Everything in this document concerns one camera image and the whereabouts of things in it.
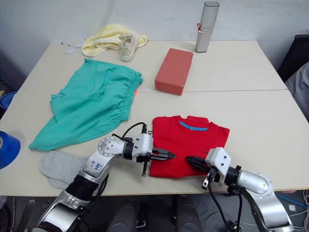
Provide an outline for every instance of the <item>yellow towel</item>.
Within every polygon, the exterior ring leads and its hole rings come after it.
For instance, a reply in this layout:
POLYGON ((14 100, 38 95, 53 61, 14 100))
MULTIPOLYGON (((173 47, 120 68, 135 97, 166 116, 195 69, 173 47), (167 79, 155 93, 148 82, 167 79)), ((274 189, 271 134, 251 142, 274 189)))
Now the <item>yellow towel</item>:
MULTIPOLYGON (((122 40, 119 39, 119 35, 131 33, 130 30, 120 24, 105 26, 95 36, 86 39, 82 46, 82 52, 85 56, 95 57, 108 48, 120 50, 122 40)), ((140 35, 139 42, 139 47, 144 46, 147 43, 147 37, 140 35)))

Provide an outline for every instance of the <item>white sneaker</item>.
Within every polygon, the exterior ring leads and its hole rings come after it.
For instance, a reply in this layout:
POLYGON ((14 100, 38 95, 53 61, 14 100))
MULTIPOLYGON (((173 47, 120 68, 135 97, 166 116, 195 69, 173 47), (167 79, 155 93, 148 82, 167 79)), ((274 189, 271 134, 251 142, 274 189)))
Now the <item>white sneaker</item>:
POLYGON ((122 61, 131 61, 134 57, 134 52, 139 46, 139 38, 135 34, 120 35, 119 39, 122 40, 120 46, 120 59, 122 61))

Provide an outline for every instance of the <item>red t-shirt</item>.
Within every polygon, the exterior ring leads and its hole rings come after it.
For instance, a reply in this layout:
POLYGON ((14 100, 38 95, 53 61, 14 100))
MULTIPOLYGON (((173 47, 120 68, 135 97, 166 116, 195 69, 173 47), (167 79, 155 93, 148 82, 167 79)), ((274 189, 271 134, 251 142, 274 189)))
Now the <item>red t-shirt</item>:
POLYGON ((229 131, 204 117, 156 117, 153 119, 154 147, 168 150, 176 158, 153 160, 150 175, 170 178, 205 175, 203 171, 191 166, 186 156, 205 159, 211 148, 224 147, 229 131))

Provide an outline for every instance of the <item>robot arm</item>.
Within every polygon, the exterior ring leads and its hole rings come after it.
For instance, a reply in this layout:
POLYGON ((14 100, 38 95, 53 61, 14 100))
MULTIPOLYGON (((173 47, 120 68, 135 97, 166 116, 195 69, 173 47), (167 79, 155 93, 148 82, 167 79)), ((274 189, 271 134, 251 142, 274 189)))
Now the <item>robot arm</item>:
POLYGON ((83 219, 86 210, 93 205, 92 196, 103 192, 112 160, 119 156, 135 162, 144 162, 142 176, 146 176, 149 160, 167 160, 175 155, 153 147, 152 133, 147 133, 143 124, 141 135, 133 142, 132 138, 107 137, 102 139, 95 153, 85 162, 74 181, 63 190, 48 207, 33 232, 70 232, 83 219))
POLYGON ((208 172, 202 184, 207 189, 210 181, 228 186, 228 192, 243 194, 248 200, 253 217, 261 232, 294 231, 291 220, 276 197, 271 181, 257 173, 230 167, 231 157, 222 148, 211 149, 206 159, 188 156, 187 161, 196 168, 208 172))

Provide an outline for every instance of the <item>cable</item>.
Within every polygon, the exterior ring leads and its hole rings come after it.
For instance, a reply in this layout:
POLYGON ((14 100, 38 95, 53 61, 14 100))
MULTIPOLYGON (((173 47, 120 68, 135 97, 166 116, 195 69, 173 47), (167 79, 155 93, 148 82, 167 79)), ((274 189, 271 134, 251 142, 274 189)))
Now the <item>cable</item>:
POLYGON ((145 124, 144 122, 138 122, 138 123, 134 124, 132 127, 130 127, 129 129, 127 129, 126 132, 124 133, 124 135, 122 136, 122 138, 124 138, 125 135, 126 135, 133 127, 136 127, 136 126, 141 125, 141 124, 142 124, 143 126, 146 126, 146 124, 145 124))
POLYGON ((100 185, 100 188, 98 189, 98 192, 92 202, 92 204, 90 205, 90 207, 88 208, 88 212, 90 212, 90 210, 92 209, 92 207, 94 206, 94 204, 97 202, 97 200, 100 198, 100 196, 102 195, 103 191, 105 190, 105 187, 107 185, 107 180, 108 180, 109 174, 107 174, 107 176, 105 177, 105 179, 103 180, 103 182, 100 185))
POLYGON ((299 206, 301 206, 301 207, 304 207, 305 209, 308 209, 308 208, 309 208, 308 206, 305 206, 305 205, 303 205, 303 204, 301 204, 301 203, 299 203, 299 202, 297 202, 297 201, 294 201, 294 200, 292 200, 292 199, 290 199, 290 198, 281 196, 281 195, 279 195, 279 194, 276 194, 276 197, 278 197, 278 198, 280 198, 280 199, 283 199, 283 200, 285 200, 285 201, 287 201, 287 202, 292 202, 292 203, 294 203, 294 204, 297 204, 297 205, 299 205, 299 206))
POLYGON ((74 46, 74 45, 71 45, 71 44, 69 44, 69 43, 65 43, 65 42, 63 42, 63 41, 61 41, 61 45, 66 45, 66 46, 69 46, 69 47, 74 47, 74 48, 80 48, 80 47, 82 47, 82 45, 76 45, 76 46, 74 46))
MULTIPOLYGON (((229 215, 229 214, 224 213, 224 215, 229 216, 230 218, 232 218, 232 219, 235 220, 235 221, 237 220, 235 217, 233 217, 233 216, 231 216, 231 215, 229 215)), ((239 222, 241 222, 241 223, 243 223, 243 224, 246 224, 246 225, 249 225, 249 226, 257 226, 256 224, 251 224, 251 223, 244 222, 244 221, 239 221, 239 222)))
MULTIPOLYGON (((208 225, 208 222, 210 221, 210 219, 211 219, 213 216, 215 216, 216 214, 219 214, 219 213, 220 213, 220 212, 215 212, 215 213, 211 214, 211 215, 208 217, 203 232, 205 232, 205 230, 206 230, 206 228, 207 228, 207 225, 208 225)), ((230 217, 231 219, 233 219, 233 220, 236 221, 236 218, 235 218, 235 217, 233 217, 233 216, 231 216, 231 215, 229 215, 229 214, 226 214, 226 213, 224 213, 224 215, 227 215, 228 217, 230 217)), ((251 223, 244 222, 244 221, 240 221, 240 222, 243 223, 243 224, 249 225, 249 226, 257 226, 256 224, 251 224, 251 223)))
POLYGON ((122 140, 122 137, 120 137, 119 135, 117 135, 117 134, 112 134, 112 136, 114 136, 114 137, 116 137, 116 138, 118 138, 118 139, 121 139, 122 140))
POLYGON ((12 232, 12 230, 15 231, 15 230, 14 230, 14 224, 15 224, 15 198, 16 198, 16 197, 13 198, 13 219, 12 219, 12 228, 11 228, 11 232, 12 232))
MULTIPOLYGON (((309 195, 308 195, 308 190, 303 190, 303 198, 304 198, 306 207, 308 207, 308 206, 309 206, 309 195)), ((308 219, 309 219, 309 208, 307 208, 307 209, 306 209, 305 211, 303 211, 303 212, 300 212, 300 213, 297 213, 297 214, 289 215, 289 217, 293 217, 293 216, 300 215, 300 214, 303 214, 303 213, 306 213, 305 219, 304 219, 304 224, 303 224, 303 226, 294 226, 294 230, 295 230, 295 231, 303 231, 303 230, 305 230, 306 232, 308 232, 307 226, 308 226, 308 219)))
POLYGON ((207 219, 207 221, 206 221, 206 225, 205 225, 205 227, 204 227, 203 232, 205 232, 205 230, 206 230, 206 228, 207 228, 207 225, 208 225, 209 220, 210 220, 213 216, 215 216, 216 214, 218 214, 218 213, 219 213, 219 212, 213 213, 213 214, 211 214, 211 215, 208 217, 208 219, 207 219))
POLYGON ((199 198, 198 203, 197 203, 197 210, 198 210, 199 204, 201 203, 203 196, 204 196, 203 194, 200 195, 200 198, 199 198))
POLYGON ((214 196, 214 194, 213 194, 213 192, 212 192, 211 183, 212 183, 212 180, 209 180, 209 183, 208 183, 209 193, 211 194, 211 198, 213 199, 213 201, 215 202, 215 204, 217 205, 217 207, 218 207, 218 209, 219 209, 219 212, 220 212, 220 214, 221 214, 221 217, 222 217, 222 220, 223 220, 224 224, 226 225, 228 231, 230 231, 230 227, 228 226, 227 221, 226 221, 226 219, 225 219, 225 217, 224 217, 222 208, 221 208, 221 206, 219 205, 217 199, 215 198, 215 196, 214 196))
POLYGON ((240 216, 241 216, 241 210, 242 210, 242 197, 241 194, 239 195, 239 209, 238 209, 238 217, 237 217, 237 232, 239 232, 239 228, 240 228, 240 216))

